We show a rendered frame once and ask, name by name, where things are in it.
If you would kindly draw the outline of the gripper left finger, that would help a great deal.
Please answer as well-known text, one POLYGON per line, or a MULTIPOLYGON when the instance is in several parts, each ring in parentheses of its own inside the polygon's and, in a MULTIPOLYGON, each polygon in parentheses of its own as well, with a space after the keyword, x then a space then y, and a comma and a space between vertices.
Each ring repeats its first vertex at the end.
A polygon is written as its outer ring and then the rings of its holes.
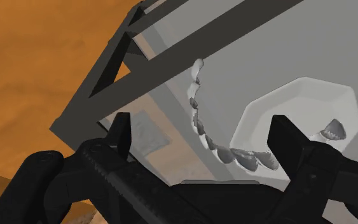
POLYGON ((89 199, 110 224, 205 224, 205 215, 140 162, 129 162, 129 113, 107 136, 29 155, 0 196, 0 224, 61 224, 72 203, 89 199))

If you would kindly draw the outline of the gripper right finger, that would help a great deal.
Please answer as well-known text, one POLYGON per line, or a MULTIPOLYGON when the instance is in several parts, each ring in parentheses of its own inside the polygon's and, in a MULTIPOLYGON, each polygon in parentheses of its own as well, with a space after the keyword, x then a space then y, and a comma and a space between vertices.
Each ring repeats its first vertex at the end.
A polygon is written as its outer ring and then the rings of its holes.
POLYGON ((290 182, 259 224, 331 224, 322 217, 329 200, 358 219, 358 161, 309 140, 284 115, 272 117, 267 143, 290 182))

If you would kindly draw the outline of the white octagonal bowl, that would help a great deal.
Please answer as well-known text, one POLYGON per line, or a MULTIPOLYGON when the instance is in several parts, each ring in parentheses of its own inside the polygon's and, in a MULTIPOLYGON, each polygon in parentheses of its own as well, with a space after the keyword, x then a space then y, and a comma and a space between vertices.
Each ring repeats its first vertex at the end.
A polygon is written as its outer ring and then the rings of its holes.
POLYGON ((230 148, 267 151, 273 115, 286 115, 307 137, 317 140, 319 132, 333 119, 344 128, 344 140, 327 143, 344 152, 358 133, 358 105, 354 90, 345 85, 308 77, 297 78, 250 102, 238 123, 230 148))

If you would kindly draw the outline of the grey and white scaly strand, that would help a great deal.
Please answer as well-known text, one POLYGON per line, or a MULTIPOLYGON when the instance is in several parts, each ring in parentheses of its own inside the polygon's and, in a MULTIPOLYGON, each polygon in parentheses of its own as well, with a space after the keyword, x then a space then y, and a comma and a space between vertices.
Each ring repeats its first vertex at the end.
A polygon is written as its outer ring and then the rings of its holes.
MULTIPOLYGON (((198 74, 203 67, 202 59, 196 59, 191 67, 192 83, 187 90, 188 102, 191 106, 191 126, 193 131, 198 134, 203 147, 213 152, 214 156, 222 163, 236 163, 237 166, 247 172, 256 172, 259 166, 270 171, 279 168, 278 160, 271 151, 246 151, 237 148, 227 148, 213 142, 206 134, 203 123, 199 118, 198 103, 196 102, 196 93, 200 88, 200 79, 198 74)), ((308 137, 312 141, 328 143, 330 141, 341 141, 347 138, 347 133, 341 122, 332 119, 324 129, 308 137)))

